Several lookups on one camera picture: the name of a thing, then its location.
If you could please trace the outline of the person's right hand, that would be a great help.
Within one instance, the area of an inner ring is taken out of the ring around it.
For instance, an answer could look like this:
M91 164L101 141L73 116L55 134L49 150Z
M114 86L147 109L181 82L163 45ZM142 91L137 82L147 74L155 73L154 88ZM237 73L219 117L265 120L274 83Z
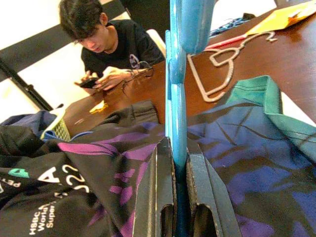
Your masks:
M87 92L89 95L94 95L102 90L104 83L98 77L96 72L92 73L90 70L86 71L85 75L80 80L81 80L81 82L85 82L86 80L90 80L91 78L98 78L99 81L95 84L95 86L93 88L83 88L83 90L85 92Z

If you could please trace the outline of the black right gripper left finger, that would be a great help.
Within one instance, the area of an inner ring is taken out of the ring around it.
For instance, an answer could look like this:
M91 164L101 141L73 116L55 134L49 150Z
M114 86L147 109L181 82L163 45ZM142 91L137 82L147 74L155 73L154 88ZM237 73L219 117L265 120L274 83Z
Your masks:
M175 167L169 138L163 138L150 157L135 202L136 237L173 237L177 197Z

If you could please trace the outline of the person's left hand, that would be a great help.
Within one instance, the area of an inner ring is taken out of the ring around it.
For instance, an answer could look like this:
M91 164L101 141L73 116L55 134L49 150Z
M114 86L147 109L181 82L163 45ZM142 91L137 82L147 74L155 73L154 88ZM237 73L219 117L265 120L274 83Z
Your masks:
M103 76L97 80L97 89L109 90L117 86L120 82L132 76L130 70L107 67L103 71Z

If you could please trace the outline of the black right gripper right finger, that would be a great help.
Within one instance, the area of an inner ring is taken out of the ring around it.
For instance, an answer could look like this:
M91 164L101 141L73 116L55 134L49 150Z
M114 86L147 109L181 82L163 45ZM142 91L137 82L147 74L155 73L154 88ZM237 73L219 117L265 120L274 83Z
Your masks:
M186 180L191 237L242 236L226 186L198 143L188 143Z

